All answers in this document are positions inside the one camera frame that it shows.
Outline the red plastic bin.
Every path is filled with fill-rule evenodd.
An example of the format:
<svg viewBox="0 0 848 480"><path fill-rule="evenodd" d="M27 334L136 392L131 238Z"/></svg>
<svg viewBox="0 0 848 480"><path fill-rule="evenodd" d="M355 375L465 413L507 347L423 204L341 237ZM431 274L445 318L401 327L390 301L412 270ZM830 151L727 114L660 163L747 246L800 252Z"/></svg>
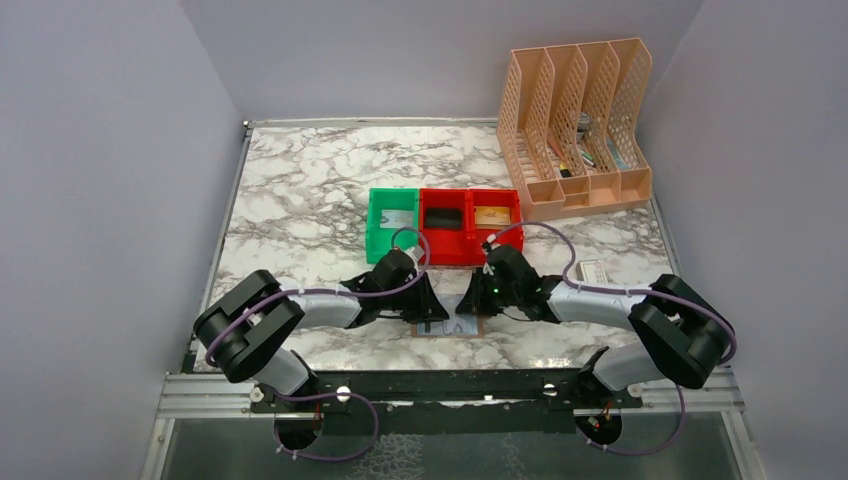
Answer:
<svg viewBox="0 0 848 480"><path fill-rule="evenodd" d="M482 244L498 231L522 220L519 195L511 189L471 189L471 260L485 261Z"/></svg>
<svg viewBox="0 0 848 480"><path fill-rule="evenodd" d="M422 188L420 191L420 231L429 242L438 266L469 266L471 254L470 205L468 189Z"/></svg>

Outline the tan leather card holder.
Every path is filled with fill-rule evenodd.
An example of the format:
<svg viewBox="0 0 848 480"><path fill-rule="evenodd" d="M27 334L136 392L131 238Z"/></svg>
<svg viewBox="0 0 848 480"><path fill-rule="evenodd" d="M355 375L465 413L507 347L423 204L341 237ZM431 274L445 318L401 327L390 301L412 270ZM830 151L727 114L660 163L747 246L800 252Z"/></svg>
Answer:
<svg viewBox="0 0 848 480"><path fill-rule="evenodd" d="M415 338L481 338L484 327L477 316L452 314L446 320L413 325L411 335Z"/></svg>

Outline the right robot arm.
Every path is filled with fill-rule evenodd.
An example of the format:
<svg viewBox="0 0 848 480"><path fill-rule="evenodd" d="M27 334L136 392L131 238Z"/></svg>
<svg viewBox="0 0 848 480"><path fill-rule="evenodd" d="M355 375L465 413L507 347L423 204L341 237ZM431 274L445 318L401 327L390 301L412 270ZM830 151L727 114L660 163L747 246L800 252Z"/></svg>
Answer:
<svg viewBox="0 0 848 480"><path fill-rule="evenodd" d="M456 311L489 317L507 308L530 321L587 322L637 335L634 343L599 348L570 383L571 395L592 407L632 384L663 378L700 389L736 348L732 327L676 275L637 287L577 283L538 274L521 252L502 245L473 271Z"/></svg>

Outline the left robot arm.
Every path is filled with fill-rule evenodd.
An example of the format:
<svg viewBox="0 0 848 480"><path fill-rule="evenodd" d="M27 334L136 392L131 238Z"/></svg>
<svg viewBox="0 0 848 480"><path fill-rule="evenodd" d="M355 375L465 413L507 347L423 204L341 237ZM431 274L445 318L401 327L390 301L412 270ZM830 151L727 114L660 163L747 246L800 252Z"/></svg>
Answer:
<svg viewBox="0 0 848 480"><path fill-rule="evenodd" d="M313 401L315 376L298 354L283 349L287 337L298 328L358 328L386 312L411 324L449 317L427 273L398 249L333 288L286 287L269 271L256 270L200 314L192 330L208 364L230 382L268 385L285 407L298 411Z"/></svg>

